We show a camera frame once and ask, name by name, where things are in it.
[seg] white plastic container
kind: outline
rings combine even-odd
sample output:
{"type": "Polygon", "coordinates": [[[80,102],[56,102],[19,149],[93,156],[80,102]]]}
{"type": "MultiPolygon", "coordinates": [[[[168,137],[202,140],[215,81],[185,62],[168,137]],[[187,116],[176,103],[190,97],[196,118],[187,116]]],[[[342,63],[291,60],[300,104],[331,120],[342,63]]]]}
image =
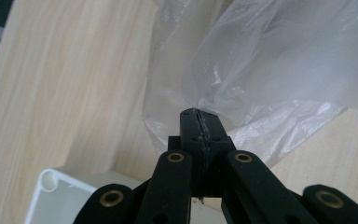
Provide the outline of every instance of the white plastic container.
{"type": "MultiPolygon", "coordinates": [[[[71,175],[69,167],[44,170],[37,181],[25,219],[26,224],[73,223],[87,199],[107,184],[121,184],[131,189],[141,182],[128,176],[106,172],[97,175],[71,175]]],[[[223,214],[192,201],[191,223],[226,223],[223,214]]]]}

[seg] wooden surface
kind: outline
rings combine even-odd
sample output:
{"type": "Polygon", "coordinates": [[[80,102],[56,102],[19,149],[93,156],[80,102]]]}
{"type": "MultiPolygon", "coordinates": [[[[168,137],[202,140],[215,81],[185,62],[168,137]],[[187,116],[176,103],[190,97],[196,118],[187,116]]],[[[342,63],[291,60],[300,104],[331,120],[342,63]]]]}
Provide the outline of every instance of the wooden surface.
{"type": "MultiPolygon", "coordinates": [[[[15,1],[0,44],[0,223],[23,222],[46,168],[151,176],[141,114],[155,12],[151,0],[15,1]]],[[[358,202],[358,111],[273,171],[294,191],[322,183],[358,202]]]]}

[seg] mounting hole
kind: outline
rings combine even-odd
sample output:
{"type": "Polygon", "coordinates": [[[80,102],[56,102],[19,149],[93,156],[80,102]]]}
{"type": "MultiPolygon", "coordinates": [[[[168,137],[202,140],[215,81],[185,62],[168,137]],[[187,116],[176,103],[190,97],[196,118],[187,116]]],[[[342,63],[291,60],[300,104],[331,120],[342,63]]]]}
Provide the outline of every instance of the mounting hole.
{"type": "Polygon", "coordinates": [[[240,162],[251,162],[252,157],[245,153],[238,153],[237,155],[235,155],[235,160],[240,162]]]}
{"type": "Polygon", "coordinates": [[[344,202],[336,194],[330,193],[326,190],[319,190],[315,194],[318,201],[331,208],[341,208],[344,206],[344,202]]]}
{"type": "Polygon", "coordinates": [[[300,224],[301,223],[300,219],[298,219],[298,217],[295,217],[293,215],[286,215],[284,220],[288,224],[300,224]]]}
{"type": "Polygon", "coordinates": [[[118,205],[123,201],[124,194],[120,190],[109,190],[100,198],[100,204],[104,207],[112,207],[118,205]]]}
{"type": "Polygon", "coordinates": [[[158,215],[155,215],[153,217],[153,223],[155,224],[165,224],[168,223],[168,217],[167,215],[160,213],[158,215]]]}
{"type": "Polygon", "coordinates": [[[185,156],[180,153],[172,153],[172,154],[168,155],[168,161],[171,161],[171,162],[179,162],[179,161],[183,161],[184,159],[185,159],[185,156]]]}
{"type": "Polygon", "coordinates": [[[52,192],[58,187],[58,179],[53,171],[46,171],[40,177],[42,190],[52,192]]]}

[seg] plastic bag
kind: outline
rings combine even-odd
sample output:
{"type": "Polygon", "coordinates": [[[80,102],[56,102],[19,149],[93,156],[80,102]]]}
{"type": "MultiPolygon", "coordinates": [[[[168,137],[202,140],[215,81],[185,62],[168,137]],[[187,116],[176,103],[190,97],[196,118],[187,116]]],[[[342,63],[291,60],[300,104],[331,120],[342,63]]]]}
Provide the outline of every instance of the plastic bag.
{"type": "Polygon", "coordinates": [[[143,113],[158,152],[192,106],[272,166],[358,107],[358,0],[159,1],[143,113]]]}

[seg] light wood panel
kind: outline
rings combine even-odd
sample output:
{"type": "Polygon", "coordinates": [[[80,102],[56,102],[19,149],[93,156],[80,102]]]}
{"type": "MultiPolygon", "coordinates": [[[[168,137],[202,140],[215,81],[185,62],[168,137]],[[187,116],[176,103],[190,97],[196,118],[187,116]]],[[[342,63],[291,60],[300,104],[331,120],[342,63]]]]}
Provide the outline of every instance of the light wood panel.
{"type": "MultiPolygon", "coordinates": [[[[151,176],[141,112],[155,12],[151,0],[16,0],[0,44],[0,223],[23,222],[46,168],[151,176]]],[[[295,191],[323,183],[358,202],[358,111],[273,171],[295,191]]]]}

